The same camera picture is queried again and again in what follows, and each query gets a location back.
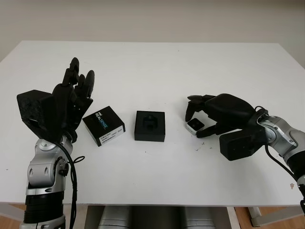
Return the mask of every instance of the box label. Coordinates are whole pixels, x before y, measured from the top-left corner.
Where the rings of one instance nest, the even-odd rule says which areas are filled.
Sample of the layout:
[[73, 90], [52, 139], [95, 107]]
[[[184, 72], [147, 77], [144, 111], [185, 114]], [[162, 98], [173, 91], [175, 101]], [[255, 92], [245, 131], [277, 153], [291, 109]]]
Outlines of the box label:
[[123, 126], [119, 126], [118, 128], [112, 130], [111, 132], [109, 132], [108, 134], [100, 137], [100, 142], [101, 145], [104, 145], [105, 143], [109, 142], [111, 139], [114, 139], [115, 137], [121, 135], [122, 133], [124, 133], [124, 129]]

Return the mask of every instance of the small black box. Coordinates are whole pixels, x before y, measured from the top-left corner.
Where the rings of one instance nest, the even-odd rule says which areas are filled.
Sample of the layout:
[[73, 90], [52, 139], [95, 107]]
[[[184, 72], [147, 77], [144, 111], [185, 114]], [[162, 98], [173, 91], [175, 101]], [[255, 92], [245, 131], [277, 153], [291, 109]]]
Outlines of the small black box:
[[124, 122], [109, 106], [82, 120], [98, 146], [104, 145], [125, 132]]
[[165, 113], [137, 111], [134, 139], [136, 141], [164, 142]]

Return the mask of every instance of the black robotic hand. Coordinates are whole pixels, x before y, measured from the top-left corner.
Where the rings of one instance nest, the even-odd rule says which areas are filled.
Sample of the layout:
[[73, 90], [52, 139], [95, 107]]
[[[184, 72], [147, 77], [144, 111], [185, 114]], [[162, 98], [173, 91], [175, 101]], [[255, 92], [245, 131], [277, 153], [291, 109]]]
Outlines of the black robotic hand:
[[195, 112], [204, 111], [216, 124], [199, 131], [197, 137], [221, 135], [220, 151], [229, 160], [251, 156], [267, 142], [264, 127], [257, 124], [265, 109], [256, 111], [246, 101], [230, 94], [189, 96], [185, 121], [190, 121]]
[[93, 102], [94, 71], [85, 77], [78, 75], [79, 61], [73, 58], [61, 84], [52, 94], [32, 90], [17, 95], [23, 122], [39, 138], [49, 142], [61, 141], [62, 135], [77, 139], [75, 130]]

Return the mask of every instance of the wooden floor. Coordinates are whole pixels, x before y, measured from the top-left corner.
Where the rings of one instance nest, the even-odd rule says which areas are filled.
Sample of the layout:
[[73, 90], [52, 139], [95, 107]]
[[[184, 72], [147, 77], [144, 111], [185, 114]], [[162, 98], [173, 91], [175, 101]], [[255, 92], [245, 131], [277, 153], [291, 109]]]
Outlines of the wooden floor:
[[[25, 205], [13, 205], [25, 209]], [[277, 211], [282, 208], [260, 208], [262, 215]], [[250, 223], [248, 208], [235, 208], [241, 229], [305, 229], [305, 217], [299, 216], [282, 222], [253, 228]], [[18, 229], [20, 222], [0, 216], [0, 229]]]
[[[283, 209], [284, 207], [259, 208], [262, 215]], [[241, 229], [305, 229], [305, 217], [299, 216], [293, 219], [272, 223], [262, 227], [252, 227], [248, 208], [235, 208]]]

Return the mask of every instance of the white table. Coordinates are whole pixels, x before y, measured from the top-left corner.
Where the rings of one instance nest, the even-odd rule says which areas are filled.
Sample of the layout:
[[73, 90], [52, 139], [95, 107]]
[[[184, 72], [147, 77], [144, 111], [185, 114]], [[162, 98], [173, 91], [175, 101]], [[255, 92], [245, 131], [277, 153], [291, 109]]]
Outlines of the white table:
[[[52, 92], [73, 57], [80, 73], [95, 71], [86, 115], [110, 105], [126, 126], [126, 133], [97, 147], [80, 124], [72, 153], [86, 156], [76, 165], [79, 204], [299, 204], [296, 183], [263, 148], [230, 162], [219, 152], [218, 136], [197, 139], [184, 127], [187, 96], [230, 93], [305, 131], [305, 70], [280, 45], [28, 41], [0, 63], [0, 202], [24, 203], [37, 140], [21, 121], [16, 95]], [[165, 112], [164, 143], [134, 141], [137, 110]], [[71, 194], [68, 178], [64, 203]]]

